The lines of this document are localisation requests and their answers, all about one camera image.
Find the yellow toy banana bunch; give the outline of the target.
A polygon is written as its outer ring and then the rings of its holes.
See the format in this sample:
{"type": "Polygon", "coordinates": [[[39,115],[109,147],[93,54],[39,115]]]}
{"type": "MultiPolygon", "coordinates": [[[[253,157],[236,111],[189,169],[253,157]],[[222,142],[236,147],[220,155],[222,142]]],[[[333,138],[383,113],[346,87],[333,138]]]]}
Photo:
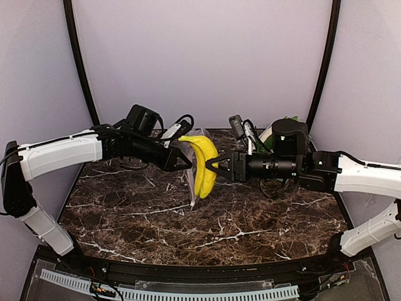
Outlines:
{"type": "Polygon", "coordinates": [[[215,159],[219,154],[210,138],[204,135],[183,135],[180,142],[187,142],[195,151],[197,170],[195,175],[195,195],[204,199],[211,193],[217,174],[206,168],[206,162],[215,159]]]}

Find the clear zip top bag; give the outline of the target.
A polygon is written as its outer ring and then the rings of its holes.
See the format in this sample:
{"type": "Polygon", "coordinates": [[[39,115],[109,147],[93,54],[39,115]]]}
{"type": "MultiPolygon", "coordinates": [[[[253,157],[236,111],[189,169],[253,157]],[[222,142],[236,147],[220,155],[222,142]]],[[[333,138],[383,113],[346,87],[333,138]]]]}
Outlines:
{"type": "MultiPolygon", "coordinates": [[[[205,128],[192,129],[187,135],[204,135],[210,137],[208,131],[205,128]]],[[[189,189],[189,200],[190,200],[190,210],[192,210],[198,200],[198,196],[195,195],[195,175],[197,171],[197,159],[195,156],[194,149],[190,146],[188,142],[180,142],[180,149],[182,153],[191,161],[192,167],[185,170],[185,179],[187,181],[187,187],[189,189]]]]}

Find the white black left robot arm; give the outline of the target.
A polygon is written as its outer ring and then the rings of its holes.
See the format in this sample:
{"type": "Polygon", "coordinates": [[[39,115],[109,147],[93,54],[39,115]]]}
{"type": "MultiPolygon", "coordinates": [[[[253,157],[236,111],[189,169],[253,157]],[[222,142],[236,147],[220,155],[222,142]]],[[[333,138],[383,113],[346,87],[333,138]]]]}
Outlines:
{"type": "Polygon", "coordinates": [[[136,104],[113,125],[95,125],[77,134],[35,144],[8,142],[1,160],[1,215],[22,221],[59,256],[77,252],[80,247],[72,236],[35,200],[30,181],[77,164],[126,157],[153,164],[165,172],[191,168],[191,161],[171,142],[193,128],[193,116],[185,114],[153,136],[156,124],[164,124],[161,116],[136,104]]]}

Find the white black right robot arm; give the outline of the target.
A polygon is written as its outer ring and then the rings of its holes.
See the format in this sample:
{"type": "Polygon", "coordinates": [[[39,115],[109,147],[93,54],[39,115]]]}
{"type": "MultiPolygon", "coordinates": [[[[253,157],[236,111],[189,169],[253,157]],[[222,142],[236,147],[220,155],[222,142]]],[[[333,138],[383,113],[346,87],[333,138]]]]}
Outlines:
{"type": "Polygon", "coordinates": [[[273,151],[233,151],[209,159],[206,168],[234,182],[294,179],[323,193],[359,192],[394,199],[386,209],[351,230],[330,238],[328,253],[353,257],[400,232],[400,166],[361,161],[343,151],[310,151],[308,126],[292,119],[272,123],[273,151]]]}

